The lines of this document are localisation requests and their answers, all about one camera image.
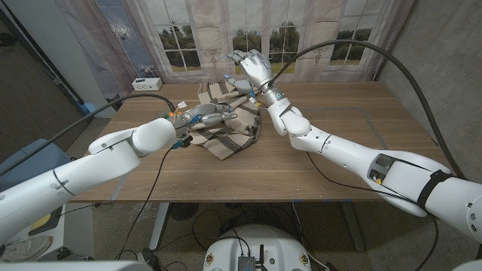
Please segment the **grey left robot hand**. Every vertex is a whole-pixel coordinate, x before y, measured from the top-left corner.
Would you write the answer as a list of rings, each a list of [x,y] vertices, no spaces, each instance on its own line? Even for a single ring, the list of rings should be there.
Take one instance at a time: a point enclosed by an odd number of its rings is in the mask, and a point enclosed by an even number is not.
[[[197,123],[205,126],[212,126],[224,120],[237,118],[237,114],[226,104],[204,104],[181,113],[173,122],[176,135],[179,137],[185,134],[188,129]]]

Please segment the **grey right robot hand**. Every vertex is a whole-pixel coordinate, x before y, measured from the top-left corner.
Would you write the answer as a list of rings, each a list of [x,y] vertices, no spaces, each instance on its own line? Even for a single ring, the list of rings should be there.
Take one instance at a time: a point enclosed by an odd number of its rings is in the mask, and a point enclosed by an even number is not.
[[[230,75],[225,75],[227,82],[243,93],[247,93],[253,87],[257,88],[265,96],[266,101],[270,101],[270,96],[274,100],[284,99],[276,87],[270,81],[273,78],[270,61],[265,55],[253,49],[248,52],[235,50],[227,55],[228,59],[233,60],[241,67],[245,80],[235,80]]]

